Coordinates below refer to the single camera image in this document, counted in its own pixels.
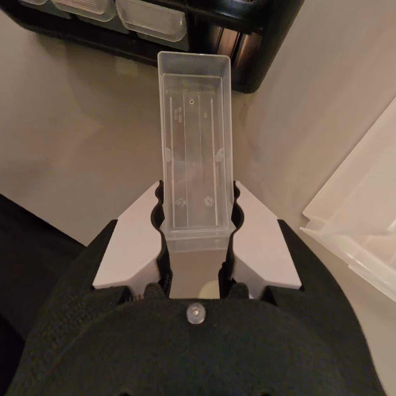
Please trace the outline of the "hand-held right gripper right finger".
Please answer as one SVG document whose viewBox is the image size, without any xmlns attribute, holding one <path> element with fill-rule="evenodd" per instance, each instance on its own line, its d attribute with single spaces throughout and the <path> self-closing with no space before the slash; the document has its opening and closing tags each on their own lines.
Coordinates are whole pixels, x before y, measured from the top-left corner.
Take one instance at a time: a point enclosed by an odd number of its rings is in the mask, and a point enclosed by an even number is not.
<svg viewBox="0 0 396 396">
<path fill-rule="evenodd" d="M 279 219 L 239 181 L 234 181 L 232 231 L 218 274 L 219 296 L 234 284 L 247 286 L 250 299 L 261 299 L 268 286 L 299 290 L 302 282 L 286 244 Z"/>
</svg>

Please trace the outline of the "small clear plastic drawer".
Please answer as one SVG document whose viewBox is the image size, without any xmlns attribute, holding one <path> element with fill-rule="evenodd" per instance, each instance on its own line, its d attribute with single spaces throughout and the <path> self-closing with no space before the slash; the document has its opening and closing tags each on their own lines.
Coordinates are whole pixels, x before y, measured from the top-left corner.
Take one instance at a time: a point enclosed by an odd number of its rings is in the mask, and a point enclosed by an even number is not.
<svg viewBox="0 0 396 396">
<path fill-rule="evenodd" d="M 70 13 L 58 9 L 55 4 L 50 0 L 18 0 L 22 6 L 34 9 L 36 11 L 46 13 L 49 15 L 54 15 L 67 20 L 71 20 L 72 17 Z"/>
<path fill-rule="evenodd" d="M 139 38 L 181 51 L 189 51 L 185 13 L 139 0 L 117 0 L 123 26 Z"/>
<path fill-rule="evenodd" d="M 235 229 L 230 58 L 159 52 L 158 76 L 168 249 L 225 250 Z"/>
<path fill-rule="evenodd" d="M 62 11 L 74 14 L 77 18 L 98 27 L 115 32 L 129 34 L 117 14 L 114 0 L 53 0 Z"/>
</svg>

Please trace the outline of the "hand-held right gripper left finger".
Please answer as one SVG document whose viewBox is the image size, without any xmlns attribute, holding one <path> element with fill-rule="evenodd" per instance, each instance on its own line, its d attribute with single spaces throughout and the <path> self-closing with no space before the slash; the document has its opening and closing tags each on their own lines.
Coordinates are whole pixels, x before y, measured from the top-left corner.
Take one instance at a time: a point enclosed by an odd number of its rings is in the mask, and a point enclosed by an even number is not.
<svg viewBox="0 0 396 396">
<path fill-rule="evenodd" d="M 93 287 L 126 286 L 134 299 L 144 297 L 146 286 L 157 283 L 169 296 L 172 270 L 167 243 L 160 227 L 164 183 L 154 183 L 116 220 Z"/>
</svg>

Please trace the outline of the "large clear plastic drawer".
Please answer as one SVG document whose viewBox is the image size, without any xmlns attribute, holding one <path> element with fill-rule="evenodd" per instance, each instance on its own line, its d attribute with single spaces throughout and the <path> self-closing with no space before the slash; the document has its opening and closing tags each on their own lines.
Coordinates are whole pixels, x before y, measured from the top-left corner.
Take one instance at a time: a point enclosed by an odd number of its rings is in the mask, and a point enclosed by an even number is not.
<svg viewBox="0 0 396 396">
<path fill-rule="evenodd" d="M 303 215 L 301 230 L 396 300 L 396 100 L 389 104 Z"/>
</svg>

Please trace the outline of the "black drawer cabinet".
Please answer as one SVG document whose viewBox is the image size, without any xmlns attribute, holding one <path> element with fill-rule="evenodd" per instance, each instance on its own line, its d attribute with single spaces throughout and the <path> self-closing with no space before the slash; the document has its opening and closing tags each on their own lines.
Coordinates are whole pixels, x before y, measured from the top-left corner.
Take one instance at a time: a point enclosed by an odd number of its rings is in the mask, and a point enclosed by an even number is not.
<svg viewBox="0 0 396 396">
<path fill-rule="evenodd" d="M 232 89 L 253 93 L 260 87 L 304 1 L 148 1 L 181 11 L 186 16 L 189 48 L 172 48 L 105 26 L 48 13 L 24 1 L 1 1 L 1 10 L 19 26 L 102 52 L 157 66 L 160 51 L 215 53 L 210 49 L 209 30 L 219 27 L 236 32 L 231 56 Z"/>
</svg>

